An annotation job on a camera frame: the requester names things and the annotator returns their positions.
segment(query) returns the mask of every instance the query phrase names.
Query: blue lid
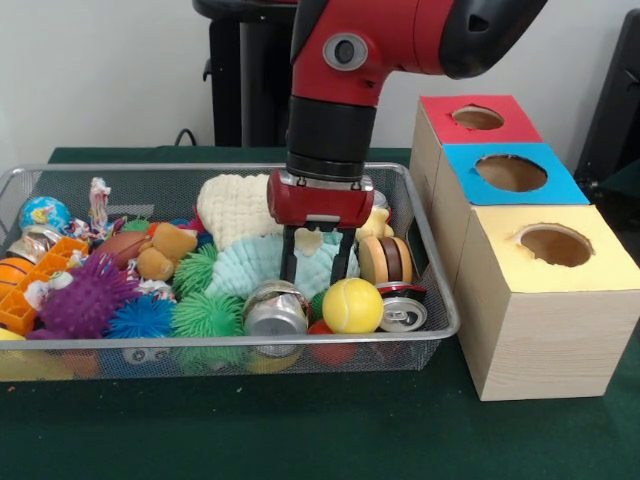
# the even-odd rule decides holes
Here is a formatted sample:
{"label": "blue lid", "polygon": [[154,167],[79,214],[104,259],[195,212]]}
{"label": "blue lid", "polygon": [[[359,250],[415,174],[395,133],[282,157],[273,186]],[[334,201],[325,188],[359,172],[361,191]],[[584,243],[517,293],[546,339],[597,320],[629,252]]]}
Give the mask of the blue lid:
{"label": "blue lid", "polygon": [[[555,155],[551,147],[544,143],[489,143],[472,145],[444,145],[447,159],[464,191],[469,203],[474,205],[589,205],[576,184],[569,170]],[[546,173],[546,182],[541,173],[531,175],[531,178],[521,174],[519,180],[532,180],[535,176],[533,188],[527,191],[504,190],[493,186],[478,171],[478,163],[500,163],[508,165],[514,160],[538,166]],[[510,177],[511,171],[505,168]],[[518,182],[518,175],[510,178],[510,183]]]}

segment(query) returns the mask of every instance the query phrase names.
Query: red robot arm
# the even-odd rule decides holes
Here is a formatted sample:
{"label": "red robot arm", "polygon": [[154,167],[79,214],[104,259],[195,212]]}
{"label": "red robot arm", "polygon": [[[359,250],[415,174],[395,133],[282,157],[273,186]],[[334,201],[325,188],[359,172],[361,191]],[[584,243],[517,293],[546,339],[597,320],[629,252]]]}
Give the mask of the red robot arm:
{"label": "red robot arm", "polygon": [[[367,188],[364,163],[389,74],[480,75],[518,41],[545,3],[299,1],[291,49],[287,172],[273,172],[269,182],[271,215],[289,227],[283,279],[295,278],[295,228],[338,229],[344,242],[352,242],[353,231],[368,218],[373,190]],[[348,256],[350,245],[342,247]],[[345,275],[345,259],[337,258],[334,267],[333,281]]]}

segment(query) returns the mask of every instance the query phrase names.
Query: cardboard box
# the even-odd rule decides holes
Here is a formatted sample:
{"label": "cardboard box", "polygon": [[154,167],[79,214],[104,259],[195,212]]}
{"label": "cardboard box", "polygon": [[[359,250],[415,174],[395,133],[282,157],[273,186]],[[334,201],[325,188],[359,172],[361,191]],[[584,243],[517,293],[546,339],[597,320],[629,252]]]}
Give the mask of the cardboard box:
{"label": "cardboard box", "polygon": [[475,207],[454,295],[481,400],[600,396],[640,270],[594,206]]}
{"label": "cardboard box", "polygon": [[538,142],[540,134],[512,96],[422,97],[409,170],[427,216],[443,145]]}
{"label": "cardboard box", "polygon": [[471,205],[588,205],[544,143],[445,145],[430,223],[445,274],[455,286]]}

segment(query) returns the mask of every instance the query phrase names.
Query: metal mesh basket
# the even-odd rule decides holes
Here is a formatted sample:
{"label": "metal mesh basket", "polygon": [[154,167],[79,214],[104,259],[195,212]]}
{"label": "metal mesh basket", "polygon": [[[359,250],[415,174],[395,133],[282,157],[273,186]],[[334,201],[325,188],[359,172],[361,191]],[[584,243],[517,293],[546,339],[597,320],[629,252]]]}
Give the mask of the metal mesh basket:
{"label": "metal mesh basket", "polygon": [[[20,235],[18,214],[30,198],[51,196],[86,218],[94,176],[111,187],[108,213],[152,221],[190,218],[202,184],[235,173],[269,173],[277,164],[47,165],[0,180],[0,254]],[[415,281],[427,289],[426,324],[408,333],[133,340],[0,341],[0,380],[140,378],[267,373],[420,370],[459,325],[435,243],[408,170],[370,164],[366,173],[392,210],[392,227],[412,253]],[[286,348],[268,357],[261,346]]]}

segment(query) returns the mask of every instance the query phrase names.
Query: black cable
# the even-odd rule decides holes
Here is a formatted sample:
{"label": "black cable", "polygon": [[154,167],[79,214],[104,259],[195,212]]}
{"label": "black cable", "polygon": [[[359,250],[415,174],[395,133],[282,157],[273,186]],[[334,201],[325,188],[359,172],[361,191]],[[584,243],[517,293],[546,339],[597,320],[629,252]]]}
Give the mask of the black cable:
{"label": "black cable", "polygon": [[177,147],[178,145],[180,145],[180,142],[182,141],[182,137],[184,137],[185,135],[187,135],[189,137],[189,140],[191,140],[191,145],[193,145],[194,147],[198,146],[198,142],[196,141],[196,137],[193,134],[193,132],[191,130],[189,130],[188,128],[183,128],[182,130],[180,130],[180,133],[178,134],[178,136],[176,137],[176,141],[173,142],[173,145],[175,147]]}

